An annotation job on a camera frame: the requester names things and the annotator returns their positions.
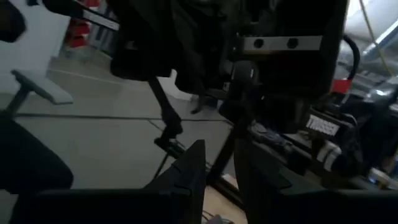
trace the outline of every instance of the white label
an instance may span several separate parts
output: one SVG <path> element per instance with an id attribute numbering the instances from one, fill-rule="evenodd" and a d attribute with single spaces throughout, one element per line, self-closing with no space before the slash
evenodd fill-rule
<path id="1" fill-rule="evenodd" d="M 112 30 L 119 30 L 119 24 L 117 22 L 109 20 L 103 16 L 99 16 L 93 12 L 84 10 L 83 17 L 91 22 L 95 22 Z"/>
<path id="2" fill-rule="evenodd" d="M 336 149 L 336 147 L 338 147 L 338 146 L 336 146 L 335 144 L 333 144 L 330 141 L 327 141 L 325 143 L 325 145 L 319 150 L 317 160 L 320 162 L 323 162 L 325 160 L 326 155 L 329 153 L 329 151 L 331 151 L 331 150 L 334 151 Z"/>
<path id="3" fill-rule="evenodd" d="M 340 127 L 311 114 L 307 123 L 307 128 L 334 136 Z"/>
<path id="4" fill-rule="evenodd" d="M 333 152 L 329 154 L 328 158 L 325 161 L 325 170 L 331 172 L 331 167 L 333 163 L 335 163 L 337 157 L 339 157 L 341 154 L 341 149 L 340 147 L 334 148 Z"/>

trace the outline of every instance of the chair armrest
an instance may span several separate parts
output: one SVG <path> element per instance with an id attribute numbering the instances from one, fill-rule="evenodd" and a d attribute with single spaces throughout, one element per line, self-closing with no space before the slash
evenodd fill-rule
<path id="1" fill-rule="evenodd" d="M 30 71 L 13 70 L 11 73 L 21 84 L 21 87 L 34 91 L 42 98 L 49 100 L 54 105 L 72 104 L 73 98 L 65 90 L 46 77 Z"/>

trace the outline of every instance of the screw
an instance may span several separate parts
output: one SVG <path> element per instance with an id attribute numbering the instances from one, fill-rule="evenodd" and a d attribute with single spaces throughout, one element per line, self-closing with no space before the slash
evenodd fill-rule
<path id="1" fill-rule="evenodd" d="M 299 45 L 299 40 L 297 38 L 290 38 L 287 41 L 287 48 L 295 49 Z"/>
<path id="2" fill-rule="evenodd" d="M 264 45 L 264 40 L 257 39 L 254 41 L 253 45 L 255 48 L 260 49 Z"/>

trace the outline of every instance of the red tag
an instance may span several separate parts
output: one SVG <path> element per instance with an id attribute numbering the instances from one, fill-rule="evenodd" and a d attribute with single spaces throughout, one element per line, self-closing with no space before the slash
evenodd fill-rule
<path id="1" fill-rule="evenodd" d="M 100 1 L 99 0 L 86 0 L 85 6 L 86 7 L 98 7 L 98 6 L 100 6 Z"/>
<path id="2" fill-rule="evenodd" d="M 333 82 L 332 92 L 335 93 L 347 93 L 347 91 L 351 88 L 352 80 L 335 80 Z"/>

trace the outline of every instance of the concrete floor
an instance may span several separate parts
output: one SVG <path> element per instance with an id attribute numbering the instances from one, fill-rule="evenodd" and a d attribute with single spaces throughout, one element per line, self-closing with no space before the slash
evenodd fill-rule
<path id="1" fill-rule="evenodd" d="M 165 154 L 153 143 L 164 128 L 159 120 L 160 107 L 146 83 L 113 77 L 104 69 L 106 62 L 94 64 L 66 58 L 53 60 L 47 76 L 72 95 L 74 104 L 54 106 L 33 95 L 20 112 L 124 119 L 22 117 L 17 122 L 67 163 L 75 175 L 73 188 L 143 187 Z M 0 107 L 5 107 L 11 97 L 0 95 Z M 206 159 L 212 163 L 230 126 L 215 110 L 191 115 L 194 105 L 190 102 L 174 98 L 170 102 L 183 119 L 208 120 L 184 121 L 184 133 L 178 140 L 189 147 L 197 139 L 204 139 Z M 225 172 L 234 175 L 231 161 Z M 9 219 L 15 199 L 15 195 L 0 191 L 0 223 Z"/>

